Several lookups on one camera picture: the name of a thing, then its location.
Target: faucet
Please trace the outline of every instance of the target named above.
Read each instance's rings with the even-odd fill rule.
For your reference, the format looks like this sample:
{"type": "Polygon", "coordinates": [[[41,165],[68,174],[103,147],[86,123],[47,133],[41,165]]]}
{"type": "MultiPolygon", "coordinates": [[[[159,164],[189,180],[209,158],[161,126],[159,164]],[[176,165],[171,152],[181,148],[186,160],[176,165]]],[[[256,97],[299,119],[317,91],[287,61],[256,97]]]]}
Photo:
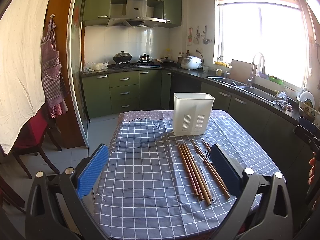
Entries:
{"type": "Polygon", "coordinates": [[[227,67],[228,67],[228,60],[227,60],[227,58],[226,57],[224,57],[225,59],[226,59],[226,61],[227,61],[227,63],[226,63],[226,71],[224,72],[224,78],[227,78],[227,67]]]}
{"type": "Polygon", "coordinates": [[[255,73],[255,71],[254,71],[254,59],[255,59],[255,57],[256,57],[258,54],[260,54],[261,57],[262,57],[262,69],[263,69],[263,70],[265,69],[265,68],[264,68],[264,56],[263,56],[263,54],[262,54],[261,52],[258,52],[256,55],[254,55],[253,60],[252,60],[250,77],[249,77],[249,79],[248,79],[248,87],[251,87],[251,86],[252,86],[252,83],[253,83],[254,78],[255,78],[255,76],[256,76],[256,73],[255,73]]]}

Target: apron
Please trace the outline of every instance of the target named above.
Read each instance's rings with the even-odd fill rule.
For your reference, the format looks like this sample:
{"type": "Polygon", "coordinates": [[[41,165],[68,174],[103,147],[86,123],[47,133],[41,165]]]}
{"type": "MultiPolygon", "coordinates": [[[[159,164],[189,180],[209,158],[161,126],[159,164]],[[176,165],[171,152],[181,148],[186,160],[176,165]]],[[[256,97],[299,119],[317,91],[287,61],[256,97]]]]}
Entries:
{"type": "Polygon", "coordinates": [[[52,118],[68,111],[64,101],[68,92],[61,75],[61,62],[59,52],[56,50],[55,27],[53,18],[51,18],[47,35],[41,40],[41,81],[52,118]]]}

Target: mug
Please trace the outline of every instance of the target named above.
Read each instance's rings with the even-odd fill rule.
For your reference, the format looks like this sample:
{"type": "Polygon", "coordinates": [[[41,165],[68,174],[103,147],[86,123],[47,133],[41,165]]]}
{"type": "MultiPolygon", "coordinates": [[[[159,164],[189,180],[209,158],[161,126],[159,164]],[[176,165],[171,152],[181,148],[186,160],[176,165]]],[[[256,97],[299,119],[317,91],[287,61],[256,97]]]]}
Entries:
{"type": "Polygon", "coordinates": [[[222,69],[216,69],[216,76],[221,76],[222,74],[222,69]]]}

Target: drawer handle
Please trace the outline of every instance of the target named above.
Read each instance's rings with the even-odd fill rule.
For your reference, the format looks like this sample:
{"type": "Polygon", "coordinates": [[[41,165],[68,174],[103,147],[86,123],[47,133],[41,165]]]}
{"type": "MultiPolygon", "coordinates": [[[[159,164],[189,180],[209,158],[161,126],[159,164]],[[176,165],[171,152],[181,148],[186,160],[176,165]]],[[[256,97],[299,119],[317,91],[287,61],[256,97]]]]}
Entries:
{"type": "Polygon", "coordinates": [[[220,95],[223,95],[224,97],[228,97],[228,98],[230,97],[230,95],[225,94],[225,93],[222,93],[222,92],[220,92],[220,91],[219,91],[219,94],[220,94],[220,95]]]}
{"type": "Polygon", "coordinates": [[[242,100],[240,100],[240,99],[238,99],[238,98],[235,98],[235,101],[237,101],[237,102],[239,102],[239,103],[241,103],[241,104],[244,104],[244,105],[247,104],[247,102],[244,102],[244,101],[242,101],[242,100]]]}

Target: black pot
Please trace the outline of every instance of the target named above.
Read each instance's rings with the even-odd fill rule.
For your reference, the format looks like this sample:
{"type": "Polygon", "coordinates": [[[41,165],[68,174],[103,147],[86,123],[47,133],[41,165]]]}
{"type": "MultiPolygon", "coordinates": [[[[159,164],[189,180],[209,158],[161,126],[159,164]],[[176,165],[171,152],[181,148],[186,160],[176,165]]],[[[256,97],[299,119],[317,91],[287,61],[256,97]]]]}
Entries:
{"type": "Polygon", "coordinates": [[[125,62],[129,62],[132,59],[132,56],[130,55],[130,53],[121,51],[121,53],[117,53],[114,55],[113,60],[116,63],[125,63],[125,62]]]}
{"type": "Polygon", "coordinates": [[[171,66],[174,63],[174,60],[169,59],[168,57],[158,59],[162,66],[171,66]]]}
{"type": "Polygon", "coordinates": [[[150,61],[150,56],[146,53],[143,53],[143,55],[140,55],[140,61],[150,61]]]}

